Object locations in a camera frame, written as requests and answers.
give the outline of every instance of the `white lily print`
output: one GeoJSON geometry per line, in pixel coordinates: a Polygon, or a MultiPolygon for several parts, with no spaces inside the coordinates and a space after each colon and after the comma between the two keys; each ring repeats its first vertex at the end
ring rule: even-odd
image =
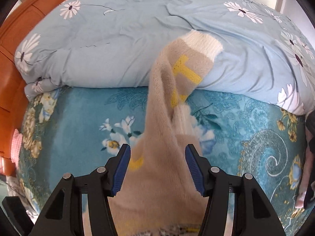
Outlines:
{"type": "Polygon", "coordinates": [[[229,11],[238,11],[238,16],[240,17],[244,17],[244,15],[246,17],[248,17],[251,21],[253,21],[254,23],[257,24],[263,23],[262,18],[259,18],[255,13],[248,11],[246,8],[242,8],[238,3],[234,3],[234,2],[225,2],[224,5],[227,7],[227,9],[229,11]]]}
{"type": "Polygon", "coordinates": [[[297,42],[305,49],[306,53],[310,55],[311,59],[314,59],[314,55],[307,44],[304,44],[299,37],[296,36],[297,42]]]}
{"type": "Polygon", "coordinates": [[[248,5],[248,7],[251,9],[251,10],[254,10],[254,11],[259,11],[259,9],[257,8],[257,5],[252,3],[251,0],[237,0],[237,1],[240,1],[244,6],[248,5]]]}
{"type": "Polygon", "coordinates": [[[31,53],[31,50],[39,44],[40,37],[40,34],[33,34],[29,40],[25,40],[23,42],[21,51],[16,52],[15,58],[18,59],[16,61],[16,67],[21,74],[26,75],[30,71],[31,65],[28,62],[31,60],[31,57],[33,55],[33,53],[31,53]]]}
{"type": "Polygon", "coordinates": [[[104,130],[108,130],[108,131],[112,131],[112,127],[111,125],[109,124],[109,118],[107,118],[105,120],[105,122],[100,126],[100,130],[101,131],[104,131],[104,130]]]}
{"type": "Polygon", "coordinates": [[[216,144],[213,130],[208,130],[201,124],[198,124],[196,117],[193,115],[190,116],[190,122],[193,127],[193,132],[199,140],[203,153],[211,153],[213,146],[216,144]]]}
{"type": "Polygon", "coordinates": [[[282,23],[282,20],[280,19],[280,17],[277,15],[274,15],[272,11],[269,11],[267,9],[265,9],[265,11],[268,12],[268,14],[272,16],[275,20],[277,20],[279,23],[282,23]]]}
{"type": "Polygon", "coordinates": [[[51,92],[45,92],[41,99],[40,103],[43,104],[43,107],[39,113],[39,123],[49,121],[51,115],[54,112],[58,96],[60,94],[60,89],[53,90],[51,92]]]}
{"type": "Polygon", "coordinates": [[[131,134],[131,125],[134,122],[134,116],[127,116],[126,119],[122,120],[121,123],[115,123],[115,127],[122,128],[126,134],[131,134]]]}
{"type": "Polygon", "coordinates": [[[134,116],[127,116],[125,120],[122,120],[121,123],[115,123],[115,127],[122,128],[123,131],[127,134],[130,142],[130,146],[133,147],[139,140],[139,137],[132,135],[131,125],[134,123],[134,116]]]}
{"type": "Polygon", "coordinates": [[[102,141],[102,144],[107,152],[113,155],[117,155],[122,144],[127,144],[127,141],[125,137],[118,132],[110,133],[109,136],[111,137],[111,139],[104,139],[102,141]]]}
{"type": "Polygon", "coordinates": [[[44,93],[44,90],[43,90],[43,88],[42,88],[42,81],[38,81],[38,82],[36,82],[36,83],[34,83],[33,85],[32,85],[32,90],[34,90],[35,92],[37,92],[38,94],[39,93],[44,93]]]}
{"type": "Polygon", "coordinates": [[[276,105],[295,115],[303,115],[304,103],[300,103],[300,94],[296,89],[293,90],[292,84],[287,84],[287,89],[288,95],[284,88],[278,93],[278,103],[276,105]]]}
{"type": "Polygon", "coordinates": [[[65,4],[65,8],[60,9],[60,16],[63,16],[63,19],[67,19],[68,16],[69,18],[72,18],[73,15],[76,15],[78,13],[78,10],[80,9],[80,4],[81,2],[79,0],[65,4]]]}
{"type": "Polygon", "coordinates": [[[297,53],[296,50],[290,49],[289,47],[284,45],[282,42],[278,40],[276,40],[276,42],[286,52],[286,55],[289,61],[291,62],[291,64],[294,66],[298,66],[300,68],[302,81],[305,87],[307,86],[310,87],[313,94],[313,100],[315,100],[315,90],[314,90],[315,79],[312,75],[313,73],[312,73],[311,68],[308,66],[303,56],[297,53]]]}
{"type": "Polygon", "coordinates": [[[284,38],[284,42],[290,46],[292,50],[301,54],[301,48],[297,45],[297,41],[293,38],[292,34],[281,32],[281,36],[284,38]]]}

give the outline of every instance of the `paisley pattern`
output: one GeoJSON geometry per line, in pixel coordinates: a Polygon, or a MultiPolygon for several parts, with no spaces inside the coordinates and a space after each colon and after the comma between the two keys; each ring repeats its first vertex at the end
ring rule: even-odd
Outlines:
{"type": "MultiPolygon", "coordinates": [[[[115,155],[123,142],[141,137],[147,93],[146,87],[64,87],[30,103],[23,123],[27,141],[18,177],[34,209],[43,208],[63,173],[88,174],[115,155]],[[35,140],[41,148],[30,144],[35,140]]],[[[204,156],[229,174],[252,173],[286,234],[294,235],[310,213],[294,208],[304,163],[303,117],[292,117],[277,106],[242,95],[207,90],[194,91],[187,103],[204,156]],[[279,127],[280,120],[286,130],[279,127]],[[294,130],[295,141],[288,129],[294,130]]],[[[133,169],[141,162],[133,161],[133,169]]],[[[233,212],[233,202],[229,212],[233,212]]]]}

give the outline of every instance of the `blanket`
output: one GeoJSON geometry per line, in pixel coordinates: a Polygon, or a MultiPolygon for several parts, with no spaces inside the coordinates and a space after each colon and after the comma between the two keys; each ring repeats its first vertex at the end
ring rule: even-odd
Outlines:
{"type": "Polygon", "coordinates": [[[313,110],[313,48],[287,17],[251,0],[66,0],[17,47],[15,64],[29,100],[64,85],[148,86],[159,52],[192,29],[224,48],[198,88],[313,110]]]}
{"type": "Polygon", "coordinates": [[[176,224],[200,225],[207,206],[185,160],[193,143],[187,97],[213,67],[222,45],[192,31],[166,46],[150,76],[145,129],[132,148],[121,191],[109,204],[118,235],[133,235],[176,224]]]}
{"type": "MultiPolygon", "coordinates": [[[[17,175],[35,210],[43,208],[63,173],[89,174],[123,143],[133,149],[145,128],[147,97],[147,87],[63,87],[29,104],[21,132],[31,141],[22,145],[17,175]],[[38,144],[29,145],[33,140],[38,144]]],[[[194,90],[186,102],[203,157],[228,174],[252,173],[286,235],[295,235],[311,212],[295,208],[305,160],[304,116],[243,95],[208,90],[194,90]]],[[[166,230],[175,235],[192,231],[189,225],[172,228],[166,230]]]]}

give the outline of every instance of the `blue gripper pad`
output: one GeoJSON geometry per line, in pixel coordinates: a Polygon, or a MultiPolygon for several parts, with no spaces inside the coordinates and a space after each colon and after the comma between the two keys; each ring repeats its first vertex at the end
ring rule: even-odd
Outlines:
{"type": "Polygon", "coordinates": [[[205,187],[204,187],[204,177],[201,172],[201,169],[198,166],[198,163],[193,155],[193,151],[190,148],[190,145],[186,146],[185,148],[185,159],[190,171],[190,174],[193,178],[196,190],[200,192],[202,196],[205,194],[205,187]]]}
{"type": "Polygon", "coordinates": [[[117,192],[119,192],[121,189],[123,179],[125,178],[125,174],[130,161],[130,156],[131,156],[130,146],[127,145],[125,152],[120,158],[116,171],[113,175],[113,186],[111,188],[111,193],[113,194],[113,196],[115,196],[117,192]]]}

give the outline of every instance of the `pink cloth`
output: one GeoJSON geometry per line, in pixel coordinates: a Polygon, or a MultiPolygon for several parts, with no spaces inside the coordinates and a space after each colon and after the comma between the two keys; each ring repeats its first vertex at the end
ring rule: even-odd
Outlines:
{"type": "Polygon", "coordinates": [[[14,130],[11,142],[11,161],[15,163],[15,167],[19,167],[19,153],[21,150],[23,135],[17,129],[14,130]]]}

